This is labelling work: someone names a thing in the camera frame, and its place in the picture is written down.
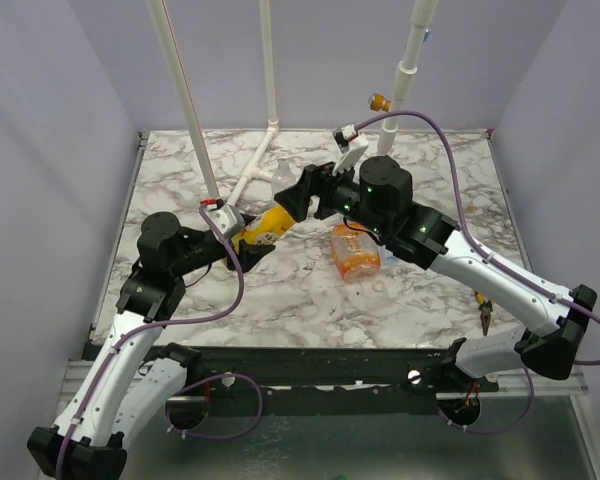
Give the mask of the yellow pomelo drink bottle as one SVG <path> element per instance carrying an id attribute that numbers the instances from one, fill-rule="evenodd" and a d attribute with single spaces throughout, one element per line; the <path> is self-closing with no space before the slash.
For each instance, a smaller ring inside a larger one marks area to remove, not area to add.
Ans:
<path id="1" fill-rule="evenodd" d="M 289 229 L 295 225 L 291 216 L 279 205 L 258 214 L 251 222 L 231 239 L 231 245 L 236 255 L 238 243 L 246 241 L 252 245 L 275 244 Z"/>

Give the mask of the clear plastic bottle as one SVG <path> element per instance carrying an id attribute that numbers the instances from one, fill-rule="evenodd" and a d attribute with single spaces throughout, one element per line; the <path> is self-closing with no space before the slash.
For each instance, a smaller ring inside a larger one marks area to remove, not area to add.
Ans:
<path id="1" fill-rule="evenodd" d="M 298 175 L 293 169 L 291 162 L 281 160 L 271 178 L 272 196 L 277 193 L 294 186 L 298 181 Z"/>

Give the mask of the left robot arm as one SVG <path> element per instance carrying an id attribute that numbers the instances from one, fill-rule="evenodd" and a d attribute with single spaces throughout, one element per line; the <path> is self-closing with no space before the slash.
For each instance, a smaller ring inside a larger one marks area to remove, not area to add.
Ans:
<path id="1" fill-rule="evenodd" d="M 142 380 L 135 375 L 186 292 L 189 273 L 225 260 L 239 275 L 273 251 L 271 245 L 232 245 L 244 227 L 230 206 L 202 208 L 208 230 L 184 227 L 171 212 L 145 218 L 139 259 L 124 282 L 116 313 L 91 369 L 50 427 L 37 427 L 27 448 L 41 472 L 55 479 L 117 479 L 132 442 L 174 394 L 194 393 L 202 380 L 199 353 L 175 344 Z"/>

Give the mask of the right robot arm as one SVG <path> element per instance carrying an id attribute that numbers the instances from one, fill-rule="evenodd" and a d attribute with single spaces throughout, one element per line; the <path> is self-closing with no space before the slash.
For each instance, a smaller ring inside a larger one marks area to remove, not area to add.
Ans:
<path id="1" fill-rule="evenodd" d="M 576 308 L 594 305 L 592 289 L 553 284 L 471 245 L 456 221 L 414 201 L 411 173 L 389 156 L 369 158 L 357 172 L 309 165 L 274 199 L 301 222 L 312 197 L 319 199 L 316 218 L 343 215 L 371 231 L 394 257 L 464 284 L 520 321 L 501 334 L 454 341 L 439 370 L 447 389 L 460 392 L 476 378 L 523 367 L 553 380 L 570 376 L 587 329 Z"/>

